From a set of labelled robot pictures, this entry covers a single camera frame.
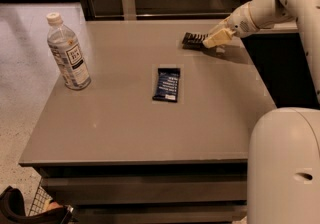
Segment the bottle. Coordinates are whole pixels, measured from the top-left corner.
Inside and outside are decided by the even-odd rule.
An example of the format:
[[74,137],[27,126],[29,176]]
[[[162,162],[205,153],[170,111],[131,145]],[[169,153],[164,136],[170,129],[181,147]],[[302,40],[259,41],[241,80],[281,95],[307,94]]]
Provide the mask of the bottle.
[[49,13],[47,20],[51,26],[47,37],[48,45],[65,85],[72,90],[84,89],[90,84],[91,78],[76,34],[63,24],[58,12]]

